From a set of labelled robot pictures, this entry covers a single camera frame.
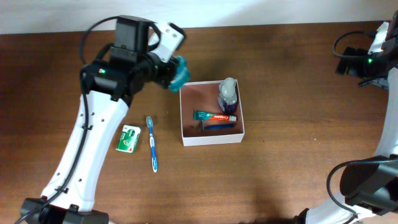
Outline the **teal mouthwash bottle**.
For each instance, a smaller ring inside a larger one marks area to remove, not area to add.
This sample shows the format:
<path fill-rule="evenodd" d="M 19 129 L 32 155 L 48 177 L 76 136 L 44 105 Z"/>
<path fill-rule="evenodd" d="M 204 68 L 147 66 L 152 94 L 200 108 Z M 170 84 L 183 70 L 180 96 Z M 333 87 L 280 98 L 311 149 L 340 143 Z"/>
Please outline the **teal mouthwash bottle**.
<path fill-rule="evenodd" d="M 173 80 L 170 82 L 169 90 L 177 92 L 183 85 L 190 80 L 190 72 L 187 68 L 187 61 L 182 56 L 176 57 L 178 65 Z"/>

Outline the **blue white toothbrush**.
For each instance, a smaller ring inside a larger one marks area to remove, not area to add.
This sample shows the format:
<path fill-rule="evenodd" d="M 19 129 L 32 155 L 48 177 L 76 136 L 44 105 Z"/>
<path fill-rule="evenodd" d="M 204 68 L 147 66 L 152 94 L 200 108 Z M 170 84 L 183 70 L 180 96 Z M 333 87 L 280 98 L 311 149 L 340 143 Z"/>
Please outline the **blue white toothbrush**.
<path fill-rule="evenodd" d="M 153 133 L 153 126 L 154 122 L 150 116 L 146 118 L 146 125 L 149 128 L 149 143 L 150 143 L 150 148 L 151 148 L 151 163 L 152 163 L 152 170 L 154 173 L 158 171 L 158 163 L 157 163 L 157 156 L 156 156 L 156 151 L 155 151 L 155 138 L 154 138 L 154 133 Z"/>

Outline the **red green toothpaste tube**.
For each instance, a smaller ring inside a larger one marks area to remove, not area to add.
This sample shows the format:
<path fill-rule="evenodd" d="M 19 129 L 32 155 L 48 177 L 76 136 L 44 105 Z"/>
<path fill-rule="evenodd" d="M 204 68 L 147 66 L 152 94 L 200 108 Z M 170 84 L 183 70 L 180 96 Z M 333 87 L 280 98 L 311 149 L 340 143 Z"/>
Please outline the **red green toothpaste tube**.
<path fill-rule="evenodd" d="M 205 111 L 195 110 L 193 112 L 193 119 L 199 121 L 231 121 L 237 122 L 236 116 L 218 114 L 218 113 L 209 113 Z"/>

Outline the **green white small box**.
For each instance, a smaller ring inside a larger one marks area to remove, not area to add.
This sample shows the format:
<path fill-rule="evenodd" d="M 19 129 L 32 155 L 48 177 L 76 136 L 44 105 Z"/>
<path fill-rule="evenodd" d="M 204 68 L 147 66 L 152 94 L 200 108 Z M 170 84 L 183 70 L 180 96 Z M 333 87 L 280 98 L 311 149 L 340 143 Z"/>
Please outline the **green white small box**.
<path fill-rule="evenodd" d="M 140 127 L 124 125 L 116 150 L 133 154 L 141 133 Z"/>

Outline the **clear blue pump bottle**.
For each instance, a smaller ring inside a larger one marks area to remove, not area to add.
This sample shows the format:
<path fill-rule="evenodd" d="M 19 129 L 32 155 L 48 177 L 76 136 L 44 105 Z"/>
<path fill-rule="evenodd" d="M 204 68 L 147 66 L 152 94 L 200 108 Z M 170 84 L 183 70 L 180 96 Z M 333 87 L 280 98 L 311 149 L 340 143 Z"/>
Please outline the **clear blue pump bottle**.
<path fill-rule="evenodd" d="M 221 110 L 227 115 L 233 115 L 238 106 L 236 93 L 236 82 L 228 77 L 219 84 L 218 104 Z"/>

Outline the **blue disposable razor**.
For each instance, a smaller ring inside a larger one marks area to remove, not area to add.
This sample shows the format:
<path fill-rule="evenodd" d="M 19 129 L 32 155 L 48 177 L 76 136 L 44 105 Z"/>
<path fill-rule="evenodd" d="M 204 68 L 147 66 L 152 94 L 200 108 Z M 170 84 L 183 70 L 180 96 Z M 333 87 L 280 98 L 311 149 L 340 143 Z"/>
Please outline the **blue disposable razor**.
<path fill-rule="evenodd" d="M 203 121 L 200 121 L 199 124 L 201 132 L 204 132 L 205 130 L 220 130 L 235 127 L 234 123 L 205 125 Z"/>

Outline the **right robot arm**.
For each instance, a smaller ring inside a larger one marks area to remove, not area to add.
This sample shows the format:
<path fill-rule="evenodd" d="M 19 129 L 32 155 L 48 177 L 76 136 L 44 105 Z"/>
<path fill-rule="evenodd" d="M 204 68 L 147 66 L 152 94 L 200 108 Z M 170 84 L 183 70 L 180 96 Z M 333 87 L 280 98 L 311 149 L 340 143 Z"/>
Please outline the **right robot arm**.
<path fill-rule="evenodd" d="M 379 140 L 364 159 L 342 162 L 326 178 L 328 200 L 306 208 L 293 223 L 360 223 L 397 213 L 397 14 L 368 34 L 373 42 L 365 54 L 339 54 L 362 65 L 359 86 L 375 85 L 387 93 Z"/>

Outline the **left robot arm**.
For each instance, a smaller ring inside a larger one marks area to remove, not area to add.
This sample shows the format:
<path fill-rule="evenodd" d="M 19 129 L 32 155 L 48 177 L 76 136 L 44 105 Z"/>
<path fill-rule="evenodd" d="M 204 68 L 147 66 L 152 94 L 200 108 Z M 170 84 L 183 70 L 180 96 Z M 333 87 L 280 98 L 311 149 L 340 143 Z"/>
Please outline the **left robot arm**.
<path fill-rule="evenodd" d="M 96 186 L 112 138 L 134 95 L 147 82 L 168 90 L 185 83 L 185 60 L 175 55 L 186 38 L 171 22 L 120 15 L 113 42 L 83 62 L 78 116 L 61 161 L 39 198 L 27 198 L 20 222 L 109 223 L 93 208 Z"/>

